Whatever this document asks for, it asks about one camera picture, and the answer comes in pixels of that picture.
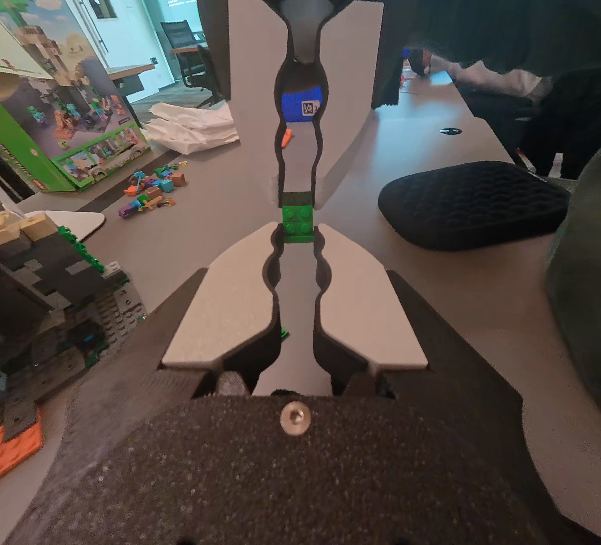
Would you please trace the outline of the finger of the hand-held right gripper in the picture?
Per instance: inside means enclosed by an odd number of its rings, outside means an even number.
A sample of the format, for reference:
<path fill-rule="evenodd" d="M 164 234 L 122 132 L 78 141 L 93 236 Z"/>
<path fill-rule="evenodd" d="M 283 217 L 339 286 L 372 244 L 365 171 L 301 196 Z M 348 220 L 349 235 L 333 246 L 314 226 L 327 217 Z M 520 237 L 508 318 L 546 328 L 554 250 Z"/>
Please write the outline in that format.
<path fill-rule="evenodd" d="M 228 4 L 229 109 L 260 188 L 272 205 L 279 205 L 281 154 L 276 136 L 281 118 L 275 85 L 288 53 L 288 27 L 263 0 Z"/>
<path fill-rule="evenodd" d="M 350 169 L 372 120 L 372 92 L 384 4 L 355 0 L 320 28 L 317 59 L 325 73 L 314 166 L 314 208 L 323 208 Z"/>

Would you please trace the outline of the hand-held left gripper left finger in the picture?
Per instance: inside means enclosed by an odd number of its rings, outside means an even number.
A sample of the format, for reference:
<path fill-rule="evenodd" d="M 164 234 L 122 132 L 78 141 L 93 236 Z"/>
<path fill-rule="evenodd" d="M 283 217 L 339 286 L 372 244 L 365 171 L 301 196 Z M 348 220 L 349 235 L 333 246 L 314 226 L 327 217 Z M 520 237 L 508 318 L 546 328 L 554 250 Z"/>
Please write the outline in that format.
<path fill-rule="evenodd" d="M 254 391 L 281 352 L 282 225 L 270 222 L 238 241 L 208 267 L 161 365 L 228 371 Z"/>

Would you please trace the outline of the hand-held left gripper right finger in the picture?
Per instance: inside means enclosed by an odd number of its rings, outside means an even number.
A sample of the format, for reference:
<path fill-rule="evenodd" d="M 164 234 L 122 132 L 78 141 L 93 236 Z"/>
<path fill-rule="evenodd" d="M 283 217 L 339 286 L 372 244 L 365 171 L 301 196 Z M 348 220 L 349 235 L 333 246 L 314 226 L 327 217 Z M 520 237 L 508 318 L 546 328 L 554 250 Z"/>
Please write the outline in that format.
<path fill-rule="evenodd" d="M 342 394 L 354 376 L 429 367 L 386 268 L 342 233 L 320 224 L 314 241 L 313 355 Z"/>

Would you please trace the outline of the green toy brick stack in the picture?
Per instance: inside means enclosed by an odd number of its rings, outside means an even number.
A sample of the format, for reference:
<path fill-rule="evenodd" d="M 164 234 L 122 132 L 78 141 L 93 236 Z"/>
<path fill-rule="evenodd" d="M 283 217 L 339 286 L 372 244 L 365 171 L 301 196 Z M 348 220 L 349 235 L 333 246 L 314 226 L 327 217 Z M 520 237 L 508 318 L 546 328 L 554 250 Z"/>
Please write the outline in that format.
<path fill-rule="evenodd" d="M 314 241 L 313 199 L 310 192 L 284 192 L 281 197 L 284 244 Z"/>

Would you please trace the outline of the wooden background desk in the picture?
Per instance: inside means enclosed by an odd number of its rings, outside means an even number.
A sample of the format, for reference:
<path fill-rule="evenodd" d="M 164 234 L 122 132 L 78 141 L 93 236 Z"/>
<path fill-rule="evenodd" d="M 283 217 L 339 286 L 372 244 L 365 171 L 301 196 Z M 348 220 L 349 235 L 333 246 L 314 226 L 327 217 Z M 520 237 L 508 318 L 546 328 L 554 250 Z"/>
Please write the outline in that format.
<path fill-rule="evenodd" d="M 154 84 L 153 77 L 144 77 L 147 84 L 144 82 L 144 79 L 141 78 L 142 75 L 146 75 L 155 68 L 156 64 L 150 62 L 108 68 L 107 73 L 119 95 L 129 103 L 131 100 L 137 102 L 159 92 L 159 89 L 156 88 L 156 85 Z"/>

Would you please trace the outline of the blue plastic crate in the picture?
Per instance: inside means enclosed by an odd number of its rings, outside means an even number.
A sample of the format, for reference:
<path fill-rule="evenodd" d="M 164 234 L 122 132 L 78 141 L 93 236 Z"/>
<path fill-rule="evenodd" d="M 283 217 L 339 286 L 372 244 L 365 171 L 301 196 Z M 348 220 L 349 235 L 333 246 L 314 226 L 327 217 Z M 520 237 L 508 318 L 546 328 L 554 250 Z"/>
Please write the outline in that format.
<path fill-rule="evenodd" d="M 322 103 L 322 90 L 319 85 L 307 90 L 285 92 L 281 104 L 287 124 L 312 122 Z"/>

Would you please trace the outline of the black office chair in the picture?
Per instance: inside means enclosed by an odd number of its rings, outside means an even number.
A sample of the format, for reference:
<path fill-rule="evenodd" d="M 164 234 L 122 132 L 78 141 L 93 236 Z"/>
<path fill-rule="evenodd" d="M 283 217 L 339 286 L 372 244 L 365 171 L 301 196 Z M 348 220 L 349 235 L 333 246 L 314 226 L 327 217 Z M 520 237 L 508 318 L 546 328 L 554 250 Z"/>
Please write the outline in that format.
<path fill-rule="evenodd" d="M 182 80 L 188 88 L 209 90 L 212 95 L 203 105 L 212 105 L 225 100 L 214 69 L 212 55 L 207 47 L 198 45 L 191 51 L 176 54 Z"/>
<path fill-rule="evenodd" d="M 187 20 L 161 22 L 161 27 L 173 50 L 190 47 L 196 48 L 199 45 L 206 45 L 203 31 L 193 31 Z"/>

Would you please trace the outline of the white paper bag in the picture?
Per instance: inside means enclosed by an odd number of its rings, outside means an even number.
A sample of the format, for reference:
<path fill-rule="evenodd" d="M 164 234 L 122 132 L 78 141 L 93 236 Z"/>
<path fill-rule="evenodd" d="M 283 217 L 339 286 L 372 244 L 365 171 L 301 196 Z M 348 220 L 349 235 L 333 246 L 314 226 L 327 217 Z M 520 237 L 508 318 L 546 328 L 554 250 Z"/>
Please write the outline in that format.
<path fill-rule="evenodd" d="M 234 127 L 229 105 L 225 101 L 207 108 L 157 103 L 150 107 L 150 113 L 157 119 L 193 130 L 218 130 Z"/>
<path fill-rule="evenodd" d="M 233 127 L 208 132 L 204 129 L 181 126 L 176 122 L 164 119 L 151 120 L 142 128 L 142 134 L 146 141 L 186 156 L 233 143 L 239 139 L 237 130 Z"/>

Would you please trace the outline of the pile of colourful toy bricks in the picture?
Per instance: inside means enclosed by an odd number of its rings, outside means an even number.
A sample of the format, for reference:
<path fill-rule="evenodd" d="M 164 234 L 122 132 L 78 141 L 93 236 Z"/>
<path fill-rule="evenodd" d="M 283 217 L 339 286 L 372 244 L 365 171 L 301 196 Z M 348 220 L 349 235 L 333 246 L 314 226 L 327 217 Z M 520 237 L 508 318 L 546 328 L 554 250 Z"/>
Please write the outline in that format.
<path fill-rule="evenodd" d="M 183 169 L 187 161 L 168 163 L 156 168 L 151 174 L 144 171 L 135 172 L 124 189 L 127 203 L 118 210 L 121 219 L 140 216 L 157 208 L 175 206 L 174 192 L 187 185 Z"/>

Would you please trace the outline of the black mesh cushion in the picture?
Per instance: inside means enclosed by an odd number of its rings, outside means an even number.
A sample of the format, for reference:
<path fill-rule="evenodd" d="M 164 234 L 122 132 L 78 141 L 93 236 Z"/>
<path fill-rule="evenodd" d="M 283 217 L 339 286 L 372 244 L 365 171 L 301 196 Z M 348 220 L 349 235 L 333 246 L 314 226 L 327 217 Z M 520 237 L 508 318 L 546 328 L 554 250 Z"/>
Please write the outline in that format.
<path fill-rule="evenodd" d="M 511 163 L 481 161 L 414 173 L 391 181 L 378 207 L 404 240 L 458 252 L 553 233 L 570 193 Z"/>

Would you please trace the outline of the white rounded board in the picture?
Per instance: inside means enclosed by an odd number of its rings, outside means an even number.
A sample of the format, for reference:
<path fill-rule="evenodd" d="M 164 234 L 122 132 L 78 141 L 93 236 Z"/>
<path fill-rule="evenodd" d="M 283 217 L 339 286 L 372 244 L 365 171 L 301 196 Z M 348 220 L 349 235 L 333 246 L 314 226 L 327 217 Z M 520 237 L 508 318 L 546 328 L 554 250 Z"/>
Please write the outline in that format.
<path fill-rule="evenodd" d="M 91 211 L 31 211 L 25 213 L 24 217 L 30 218 L 40 213 L 47 215 L 57 226 L 69 229 L 80 242 L 86 241 L 106 223 L 103 213 Z"/>

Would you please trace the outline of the grey toy brick building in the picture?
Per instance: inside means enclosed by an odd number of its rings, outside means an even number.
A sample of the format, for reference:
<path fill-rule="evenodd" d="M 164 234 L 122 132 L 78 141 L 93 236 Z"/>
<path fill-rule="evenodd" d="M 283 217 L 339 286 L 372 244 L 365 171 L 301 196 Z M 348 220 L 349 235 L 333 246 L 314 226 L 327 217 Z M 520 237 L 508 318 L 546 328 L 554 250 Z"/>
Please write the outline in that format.
<path fill-rule="evenodd" d="M 41 406 L 145 319 L 118 263 L 43 212 L 1 210 L 1 476 L 42 448 Z"/>

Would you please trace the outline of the toy brick set box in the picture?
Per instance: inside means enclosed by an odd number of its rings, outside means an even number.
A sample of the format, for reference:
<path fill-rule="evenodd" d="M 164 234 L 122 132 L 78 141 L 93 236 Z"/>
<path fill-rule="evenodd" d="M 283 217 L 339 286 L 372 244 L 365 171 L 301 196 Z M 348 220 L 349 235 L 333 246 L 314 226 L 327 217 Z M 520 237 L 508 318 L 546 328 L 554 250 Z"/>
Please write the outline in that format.
<path fill-rule="evenodd" d="M 149 150 L 66 0 L 1 0 L 1 160 L 34 189 L 87 188 Z"/>

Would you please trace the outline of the black jacket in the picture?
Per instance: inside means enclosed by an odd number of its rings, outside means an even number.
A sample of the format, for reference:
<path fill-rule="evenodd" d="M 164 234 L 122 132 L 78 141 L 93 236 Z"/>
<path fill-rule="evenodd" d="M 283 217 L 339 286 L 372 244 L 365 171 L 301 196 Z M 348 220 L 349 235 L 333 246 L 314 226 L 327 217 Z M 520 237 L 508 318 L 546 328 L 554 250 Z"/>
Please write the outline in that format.
<path fill-rule="evenodd" d="M 546 177 L 560 153 L 560 177 L 577 180 L 600 149 L 600 68 L 543 77 L 529 97 L 534 110 L 514 162 Z"/>

